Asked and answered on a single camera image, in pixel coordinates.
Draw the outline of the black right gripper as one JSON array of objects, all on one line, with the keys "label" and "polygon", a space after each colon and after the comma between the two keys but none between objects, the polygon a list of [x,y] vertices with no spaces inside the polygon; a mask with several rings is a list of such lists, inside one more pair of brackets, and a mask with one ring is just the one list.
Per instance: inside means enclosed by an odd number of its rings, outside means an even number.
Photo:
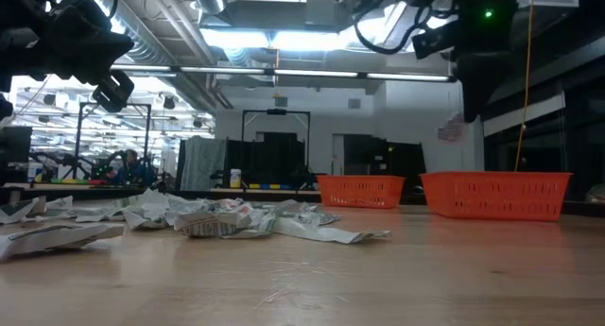
[{"label": "black right gripper", "polygon": [[473,123],[493,92],[511,72],[513,56],[508,51],[464,54],[458,58],[456,76],[463,90],[463,119]]}]

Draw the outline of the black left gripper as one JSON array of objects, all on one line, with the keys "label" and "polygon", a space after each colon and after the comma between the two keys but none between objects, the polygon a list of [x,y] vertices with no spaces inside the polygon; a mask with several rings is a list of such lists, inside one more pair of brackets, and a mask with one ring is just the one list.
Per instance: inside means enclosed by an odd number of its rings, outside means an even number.
[{"label": "black left gripper", "polygon": [[112,65],[133,48],[131,37],[113,32],[111,19],[94,0],[62,0],[37,19],[38,40],[29,48],[27,72],[75,77],[95,86],[93,99],[107,112],[122,111],[134,85]]}]

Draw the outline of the white packet with green print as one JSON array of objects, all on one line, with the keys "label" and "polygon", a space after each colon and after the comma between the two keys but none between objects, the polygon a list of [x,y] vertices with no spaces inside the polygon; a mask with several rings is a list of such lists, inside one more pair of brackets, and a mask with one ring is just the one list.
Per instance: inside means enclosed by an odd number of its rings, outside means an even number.
[{"label": "white packet with green print", "polygon": [[254,225],[253,231],[257,236],[271,235],[272,230],[276,223],[275,213],[266,213],[260,220]]}]

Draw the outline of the orange plastic basket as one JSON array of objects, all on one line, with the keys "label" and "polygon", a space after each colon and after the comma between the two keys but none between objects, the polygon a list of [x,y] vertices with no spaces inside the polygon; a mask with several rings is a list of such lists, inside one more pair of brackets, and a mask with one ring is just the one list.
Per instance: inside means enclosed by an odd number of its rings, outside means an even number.
[{"label": "orange plastic basket", "polygon": [[405,178],[386,175],[317,175],[326,206],[391,209],[400,204]]},{"label": "orange plastic basket", "polygon": [[557,221],[572,175],[446,171],[422,174],[431,212],[450,218]]}]

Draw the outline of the black cabinet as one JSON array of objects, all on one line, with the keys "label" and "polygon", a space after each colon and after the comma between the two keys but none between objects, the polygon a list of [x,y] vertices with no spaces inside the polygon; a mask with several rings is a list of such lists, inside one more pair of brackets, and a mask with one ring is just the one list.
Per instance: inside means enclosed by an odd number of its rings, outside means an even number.
[{"label": "black cabinet", "polygon": [[426,172],[421,144],[389,142],[370,135],[343,136],[344,175],[389,175],[405,178],[402,196],[424,193]]}]

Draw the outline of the black monitor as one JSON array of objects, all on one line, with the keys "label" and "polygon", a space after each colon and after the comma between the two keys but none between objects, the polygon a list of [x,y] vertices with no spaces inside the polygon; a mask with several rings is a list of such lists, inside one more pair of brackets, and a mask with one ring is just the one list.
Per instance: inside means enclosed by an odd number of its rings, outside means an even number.
[{"label": "black monitor", "polygon": [[31,134],[32,127],[0,129],[0,186],[27,180]]}]

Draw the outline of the person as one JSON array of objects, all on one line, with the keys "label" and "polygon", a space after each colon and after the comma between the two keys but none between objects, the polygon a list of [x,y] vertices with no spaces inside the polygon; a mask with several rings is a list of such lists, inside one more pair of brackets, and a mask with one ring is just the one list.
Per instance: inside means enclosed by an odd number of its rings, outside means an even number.
[{"label": "person", "polygon": [[151,186],[155,181],[155,174],[151,166],[145,162],[138,162],[138,154],[133,149],[125,151],[126,164],[120,167],[116,173],[112,173],[111,183],[115,185],[127,182],[142,183]]}]

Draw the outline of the multicoloured striped bar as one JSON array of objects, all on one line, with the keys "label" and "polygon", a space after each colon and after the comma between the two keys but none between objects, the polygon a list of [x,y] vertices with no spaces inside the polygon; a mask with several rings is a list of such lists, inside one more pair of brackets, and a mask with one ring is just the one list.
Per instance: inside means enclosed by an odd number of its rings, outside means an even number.
[{"label": "multicoloured striped bar", "polygon": [[30,184],[53,184],[53,185],[106,185],[108,184],[105,180],[81,180],[81,179],[51,179],[51,181],[31,181]]}]

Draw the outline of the white door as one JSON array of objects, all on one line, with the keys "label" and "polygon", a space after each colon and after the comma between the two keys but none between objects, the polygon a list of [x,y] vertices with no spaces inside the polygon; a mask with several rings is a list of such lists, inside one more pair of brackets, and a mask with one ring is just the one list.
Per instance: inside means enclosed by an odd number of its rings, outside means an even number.
[{"label": "white door", "polygon": [[332,137],[332,174],[344,174],[344,135],[334,134]]}]

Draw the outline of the long ceiling light strip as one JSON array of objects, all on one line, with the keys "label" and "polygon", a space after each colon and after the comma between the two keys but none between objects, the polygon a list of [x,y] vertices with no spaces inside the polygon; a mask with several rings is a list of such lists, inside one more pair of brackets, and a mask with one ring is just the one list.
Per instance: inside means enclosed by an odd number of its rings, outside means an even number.
[{"label": "long ceiling light strip", "polygon": [[420,82],[454,82],[456,80],[453,76],[421,75],[421,74],[302,70],[302,69],[274,69],[274,68],[233,68],[233,67],[217,67],[217,66],[167,66],[167,65],[114,64],[111,67],[111,69],[125,71],[125,72],[188,73],[188,74],[216,74],[216,75],[241,75],[241,76],[277,76],[277,77],[286,76],[286,77],[359,78],[359,79],[370,79],[370,80],[420,81]]}]

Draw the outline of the grey hanging cloth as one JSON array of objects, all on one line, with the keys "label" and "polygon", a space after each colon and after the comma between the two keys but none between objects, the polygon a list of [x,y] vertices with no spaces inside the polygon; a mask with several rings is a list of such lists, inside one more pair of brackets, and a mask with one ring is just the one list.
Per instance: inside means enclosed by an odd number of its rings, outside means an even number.
[{"label": "grey hanging cloth", "polygon": [[194,136],[185,141],[184,166],[181,174],[183,191],[209,191],[217,180],[211,176],[224,169],[227,151],[225,139]]}]

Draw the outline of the grey ceiling box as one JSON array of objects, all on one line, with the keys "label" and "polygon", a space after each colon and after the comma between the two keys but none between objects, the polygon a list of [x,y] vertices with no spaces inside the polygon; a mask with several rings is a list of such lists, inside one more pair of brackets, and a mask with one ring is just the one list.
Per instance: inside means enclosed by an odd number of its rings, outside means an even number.
[{"label": "grey ceiling box", "polygon": [[333,26],[336,18],[334,0],[305,1],[305,24],[307,26]]}]

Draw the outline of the bright ceiling light panel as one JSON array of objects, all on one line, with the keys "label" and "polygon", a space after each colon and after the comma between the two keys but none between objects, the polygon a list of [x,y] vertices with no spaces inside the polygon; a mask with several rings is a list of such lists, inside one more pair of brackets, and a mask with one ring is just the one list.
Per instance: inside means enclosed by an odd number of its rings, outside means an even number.
[{"label": "bright ceiling light panel", "polygon": [[273,48],[285,51],[333,51],[343,47],[336,33],[303,31],[200,30],[205,42],[223,49]]}]

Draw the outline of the black partition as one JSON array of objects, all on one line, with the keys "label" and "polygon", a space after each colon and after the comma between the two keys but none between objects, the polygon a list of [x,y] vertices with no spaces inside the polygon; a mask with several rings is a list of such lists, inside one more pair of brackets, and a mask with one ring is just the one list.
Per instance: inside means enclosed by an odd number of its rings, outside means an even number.
[{"label": "black partition", "polygon": [[269,132],[261,142],[227,140],[224,180],[232,169],[246,184],[283,184],[298,189],[315,176],[306,164],[306,145],[295,133]]}]

